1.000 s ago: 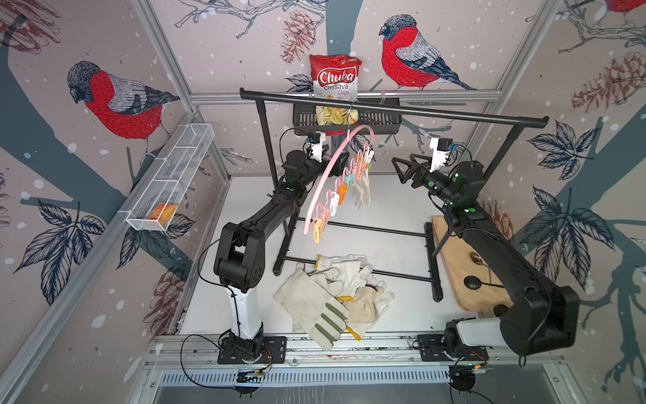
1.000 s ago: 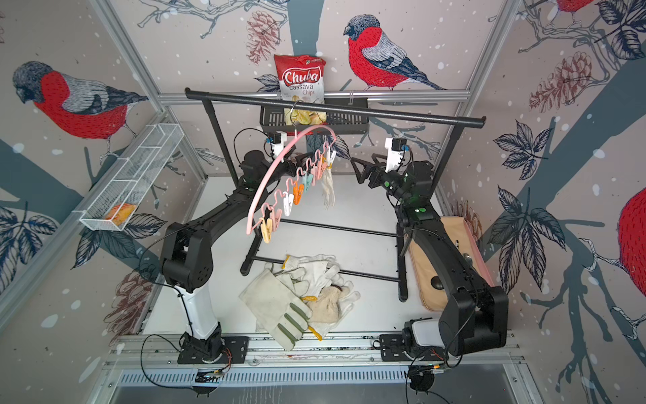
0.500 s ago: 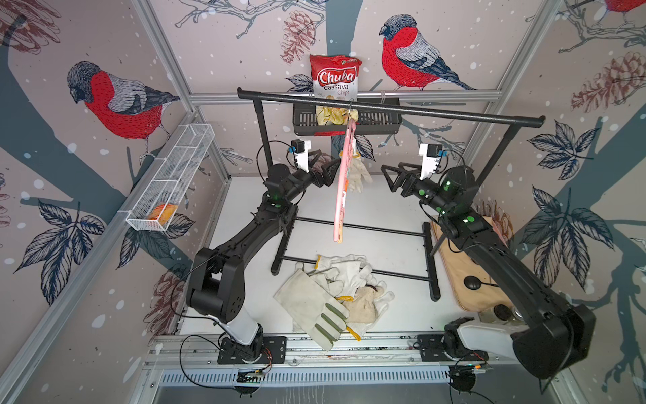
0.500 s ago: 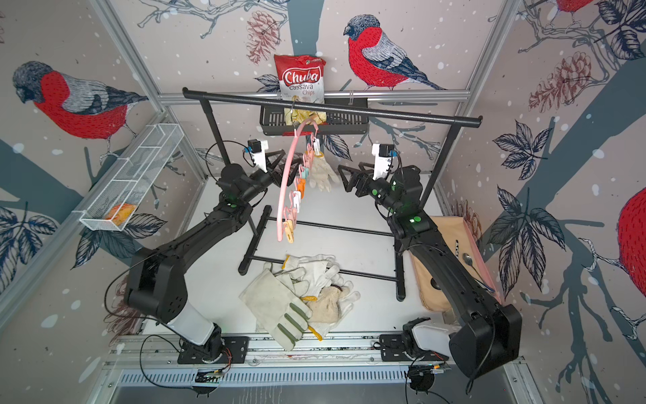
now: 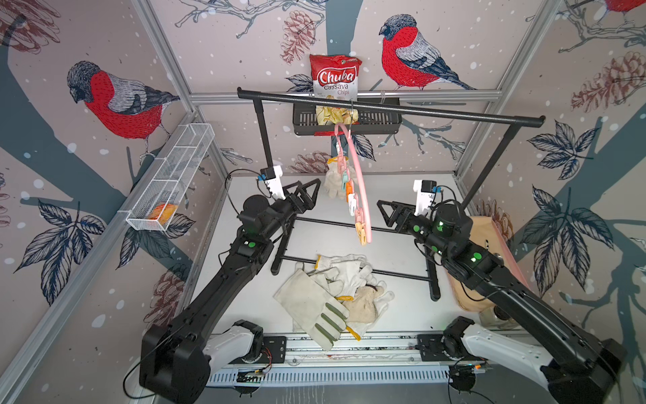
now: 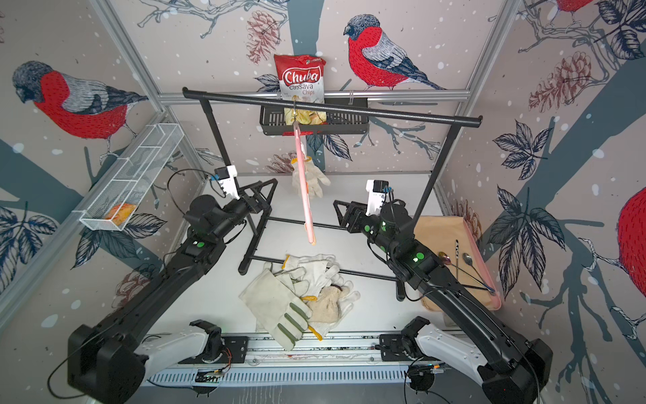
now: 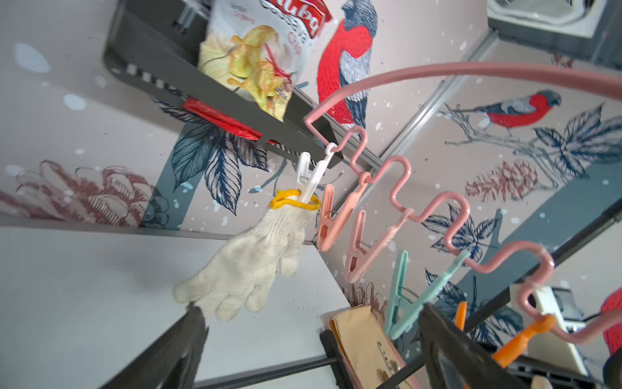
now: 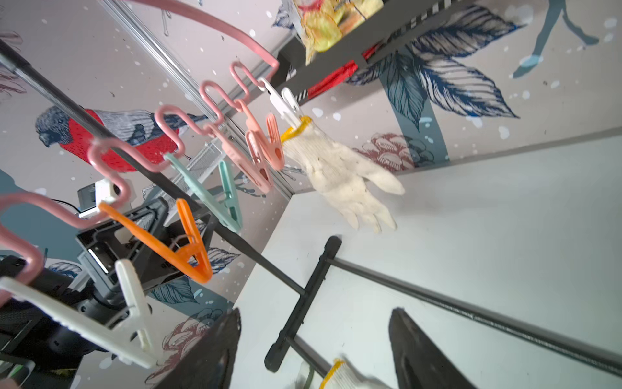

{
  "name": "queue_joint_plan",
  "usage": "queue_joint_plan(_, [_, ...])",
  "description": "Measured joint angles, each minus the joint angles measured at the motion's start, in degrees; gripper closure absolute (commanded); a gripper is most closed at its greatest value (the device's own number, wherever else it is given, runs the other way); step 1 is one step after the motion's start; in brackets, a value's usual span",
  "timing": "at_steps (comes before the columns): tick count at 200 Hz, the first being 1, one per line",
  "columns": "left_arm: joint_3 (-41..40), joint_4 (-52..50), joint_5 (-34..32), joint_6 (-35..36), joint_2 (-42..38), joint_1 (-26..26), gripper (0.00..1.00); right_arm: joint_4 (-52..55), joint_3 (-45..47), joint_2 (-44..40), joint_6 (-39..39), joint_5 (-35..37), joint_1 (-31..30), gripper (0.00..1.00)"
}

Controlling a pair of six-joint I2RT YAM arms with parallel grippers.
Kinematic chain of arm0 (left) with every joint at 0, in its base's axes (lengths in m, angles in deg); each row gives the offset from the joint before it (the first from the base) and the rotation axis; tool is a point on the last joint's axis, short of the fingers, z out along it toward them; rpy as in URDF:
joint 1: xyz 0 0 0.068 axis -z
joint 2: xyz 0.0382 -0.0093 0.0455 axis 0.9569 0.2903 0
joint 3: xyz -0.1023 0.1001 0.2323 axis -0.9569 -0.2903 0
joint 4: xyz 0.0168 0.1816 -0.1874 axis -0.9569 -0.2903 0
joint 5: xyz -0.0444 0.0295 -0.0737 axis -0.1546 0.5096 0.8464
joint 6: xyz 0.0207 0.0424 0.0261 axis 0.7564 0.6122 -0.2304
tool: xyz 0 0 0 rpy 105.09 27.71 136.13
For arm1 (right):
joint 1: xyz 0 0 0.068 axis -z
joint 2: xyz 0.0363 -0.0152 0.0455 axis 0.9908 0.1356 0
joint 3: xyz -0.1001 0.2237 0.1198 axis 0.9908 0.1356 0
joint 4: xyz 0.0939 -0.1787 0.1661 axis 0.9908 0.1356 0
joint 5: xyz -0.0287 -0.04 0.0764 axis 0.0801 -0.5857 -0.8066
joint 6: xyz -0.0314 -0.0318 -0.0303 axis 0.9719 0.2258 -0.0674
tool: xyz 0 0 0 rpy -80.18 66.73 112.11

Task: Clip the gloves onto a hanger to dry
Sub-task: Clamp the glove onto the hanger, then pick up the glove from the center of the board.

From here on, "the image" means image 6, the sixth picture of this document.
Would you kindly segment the pink clip hanger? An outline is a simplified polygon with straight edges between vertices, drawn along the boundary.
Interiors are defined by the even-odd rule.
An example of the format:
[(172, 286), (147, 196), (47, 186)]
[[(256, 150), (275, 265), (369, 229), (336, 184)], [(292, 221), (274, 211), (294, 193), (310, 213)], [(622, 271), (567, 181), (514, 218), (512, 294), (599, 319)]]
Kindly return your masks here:
[(297, 154), (297, 168), (298, 168), (298, 178), (299, 178), (299, 190), (301, 194), (301, 200), (304, 210), (304, 228), (306, 229), (306, 234), (308, 242), (314, 246), (316, 245), (316, 234), (314, 229), (314, 222), (311, 212), (311, 204), (308, 190), (308, 183), (306, 180), (306, 154), (303, 151), (303, 143), (301, 141), (301, 130), (299, 127), (299, 121), (297, 118), (294, 118), (293, 122), (294, 129), (294, 141)]

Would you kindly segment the green-striped leather glove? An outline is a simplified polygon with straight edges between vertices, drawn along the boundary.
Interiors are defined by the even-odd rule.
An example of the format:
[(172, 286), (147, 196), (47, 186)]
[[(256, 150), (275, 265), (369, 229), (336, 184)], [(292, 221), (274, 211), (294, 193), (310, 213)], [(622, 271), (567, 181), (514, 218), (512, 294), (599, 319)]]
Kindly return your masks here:
[(286, 351), (292, 350), (309, 329), (311, 309), (267, 266), (239, 298)]

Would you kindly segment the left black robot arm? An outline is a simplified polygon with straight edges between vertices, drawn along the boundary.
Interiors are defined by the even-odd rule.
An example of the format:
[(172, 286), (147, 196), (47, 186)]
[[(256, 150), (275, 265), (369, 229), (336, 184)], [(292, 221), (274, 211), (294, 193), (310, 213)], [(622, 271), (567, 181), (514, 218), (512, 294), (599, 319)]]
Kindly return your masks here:
[(102, 403), (124, 403), (157, 372), (201, 354), (217, 358), (221, 330), (193, 321), (184, 331), (147, 340), (146, 335), (192, 284), (225, 252), (230, 232), (251, 214), (267, 215), (277, 179), (252, 183), (224, 206), (211, 195), (194, 199), (184, 218), (185, 241), (165, 268), (127, 304), (91, 328), (82, 325), (68, 339), (67, 383)]

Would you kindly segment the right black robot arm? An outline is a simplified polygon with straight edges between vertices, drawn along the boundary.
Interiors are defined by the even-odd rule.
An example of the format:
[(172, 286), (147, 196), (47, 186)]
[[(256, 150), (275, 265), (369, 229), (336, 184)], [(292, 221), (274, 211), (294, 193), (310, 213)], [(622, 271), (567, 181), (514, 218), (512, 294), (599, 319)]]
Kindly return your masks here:
[(481, 386), (492, 403), (535, 403), (547, 385), (553, 351), (506, 326), (457, 281), (442, 260), (416, 239), (404, 205), (385, 204), (379, 214), (368, 205), (335, 201), (341, 227), (361, 233), (385, 251), (395, 277), (433, 301), (466, 334), (467, 341), (442, 332), (422, 317), (402, 338), (416, 356), (441, 360)]

